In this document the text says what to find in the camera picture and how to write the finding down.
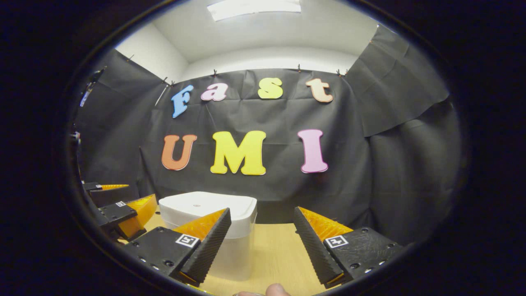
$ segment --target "letter f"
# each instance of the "letter f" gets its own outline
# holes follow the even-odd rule
[[[188,92],[191,92],[193,89],[194,86],[190,84],[187,87],[185,87],[182,91],[178,92],[176,95],[171,97],[171,100],[174,101],[173,118],[176,118],[186,110],[187,106],[184,103],[188,103],[188,101],[190,100],[190,94]]]

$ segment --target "letter m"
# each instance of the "letter m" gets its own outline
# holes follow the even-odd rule
[[[263,139],[267,134],[262,131],[250,131],[239,145],[236,145],[230,132],[217,132],[212,138],[216,140],[216,156],[214,165],[210,171],[215,174],[225,174],[228,169],[225,159],[232,173],[236,173],[245,159],[245,165],[241,168],[244,175],[264,175],[266,170],[261,159]]]

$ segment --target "black fabric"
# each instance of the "black fabric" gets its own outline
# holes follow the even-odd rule
[[[372,136],[415,119],[449,96],[423,53],[382,25],[349,69],[363,134]]]
[[[262,100],[258,83],[265,77],[282,81],[279,99]],[[330,85],[334,100],[320,103],[305,83],[320,78]],[[229,85],[223,101],[203,101],[206,87],[213,83]],[[175,119],[172,96],[193,85],[188,109]],[[258,223],[289,223],[294,207],[315,209],[318,213],[348,223],[363,212],[371,195],[371,171],[368,143],[361,132],[361,119],[348,84],[336,74],[268,69],[221,73],[178,83],[166,91],[151,111],[148,133],[141,145],[141,163],[145,173],[139,179],[145,191],[155,188],[158,196],[210,191],[247,195],[258,199]],[[320,143],[329,169],[305,174],[304,148],[297,133],[304,129],[323,131]],[[213,174],[215,132],[228,131],[237,145],[249,131],[264,131],[262,176]],[[180,171],[166,169],[160,161],[166,135],[194,134],[188,165]],[[182,141],[176,144],[174,159],[179,159]]]
[[[137,191],[139,150],[150,110],[164,84],[112,50],[94,70],[108,66],[77,113],[79,166],[84,181],[129,184]]]
[[[234,71],[180,82],[163,93],[159,78],[116,51],[106,64],[79,110],[87,182],[130,184],[140,196],[158,198],[191,191],[247,195],[258,199],[257,223],[290,223],[294,207],[301,206],[352,228],[370,226],[401,244],[429,234],[452,206],[461,162],[458,115],[423,55],[383,27],[345,77]],[[258,82],[265,77],[281,79],[281,98],[259,98]],[[313,78],[330,85],[332,102],[312,97],[305,83]],[[227,97],[201,100],[213,83],[228,84]],[[190,84],[188,108],[174,119],[170,99]],[[327,171],[301,172],[304,148],[297,132],[304,129],[323,131]],[[254,130],[267,134],[265,175],[210,172],[215,132],[230,132],[239,145]],[[188,134],[197,136],[188,165],[166,169],[164,137]],[[174,159],[182,149],[179,140]]]

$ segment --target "white container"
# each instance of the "white container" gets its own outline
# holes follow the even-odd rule
[[[250,277],[251,250],[256,221],[257,200],[248,196],[209,192],[189,192],[159,200],[166,228],[174,229],[199,217],[230,208],[232,224],[217,252],[208,274],[234,281]]]

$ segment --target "pink letter i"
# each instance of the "pink letter i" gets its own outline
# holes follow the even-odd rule
[[[323,135],[321,130],[303,130],[298,132],[298,136],[303,140],[305,150],[305,164],[301,166],[301,171],[308,173],[319,173],[326,171],[329,166],[323,162],[321,156],[320,137]]]

